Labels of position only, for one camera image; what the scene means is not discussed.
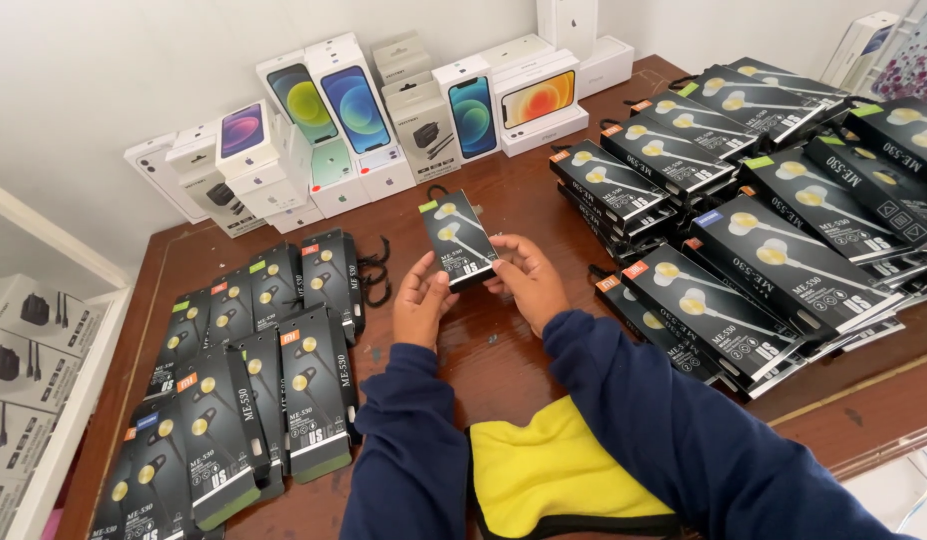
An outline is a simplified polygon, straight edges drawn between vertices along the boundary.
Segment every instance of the yellow cloth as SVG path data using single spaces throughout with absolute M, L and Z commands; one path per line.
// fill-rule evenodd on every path
M 673 510 L 600 446 L 569 396 L 538 411 L 526 427 L 475 423 L 469 438 L 472 495 L 486 528 L 496 536 L 534 533 L 532 537 L 542 538 L 549 534 L 535 529 L 546 516 L 573 516 L 564 527 L 572 523 L 569 527 L 576 531 L 606 531 L 608 523 L 619 526 L 620 533 L 629 525 L 637 534 L 648 524 L 679 528 Z M 581 526 L 588 517 L 604 519 L 595 520 L 600 526 L 594 528 Z M 555 523 L 561 519 L 551 518 L 549 525 Z

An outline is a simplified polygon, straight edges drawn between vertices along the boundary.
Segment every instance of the purple iphone image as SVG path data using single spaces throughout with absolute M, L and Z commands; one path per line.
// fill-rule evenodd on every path
M 255 103 L 223 118 L 220 123 L 220 158 L 229 158 L 264 141 L 264 118 Z

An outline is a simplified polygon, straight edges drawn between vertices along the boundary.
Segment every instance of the hand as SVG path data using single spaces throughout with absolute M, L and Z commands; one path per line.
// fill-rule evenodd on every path
M 511 293 L 533 334 L 542 338 L 547 323 L 570 309 L 561 275 L 541 248 L 523 236 L 491 236 L 490 243 L 495 248 L 513 251 L 494 260 L 493 271 L 497 276 L 483 284 L 494 294 Z
M 443 270 L 424 277 L 434 264 L 434 252 L 427 251 L 409 269 L 400 283 L 393 305 L 393 341 L 419 345 L 437 351 L 437 330 L 460 294 L 450 294 L 450 276 Z

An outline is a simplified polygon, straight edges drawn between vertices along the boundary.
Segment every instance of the navy blue sleeve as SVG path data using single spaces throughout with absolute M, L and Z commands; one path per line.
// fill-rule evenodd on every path
M 437 355 L 396 343 L 384 373 L 363 384 L 341 539 L 463 540 L 470 450 L 454 427 L 454 389 Z
M 679 374 L 663 350 L 579 310 L 543 330 L 551 372 L 601 446 L 707 538 L 909 538 L 891 533 L 805 446 Z

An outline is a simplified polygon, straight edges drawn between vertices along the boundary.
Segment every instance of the white cable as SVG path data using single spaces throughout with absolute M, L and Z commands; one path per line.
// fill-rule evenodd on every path
M 922 450 L 923 456 L 927 459 L 927 450 Z M 903 521 L 900 522 L 900 526 L 896 528 L 897 533 L 901 533 L 903 528 L 907 527 L 907 522 L 910 521 L 910 518 L 914 517 L 914 514 L 917 513 L 921 507 L 924 506 L 924 503 L 927 502 L 927 490 L 923 492 L 923 495 L 920 496 L 913 504 L 913 507 L 907 512 L 907 515 L 903 517 Z

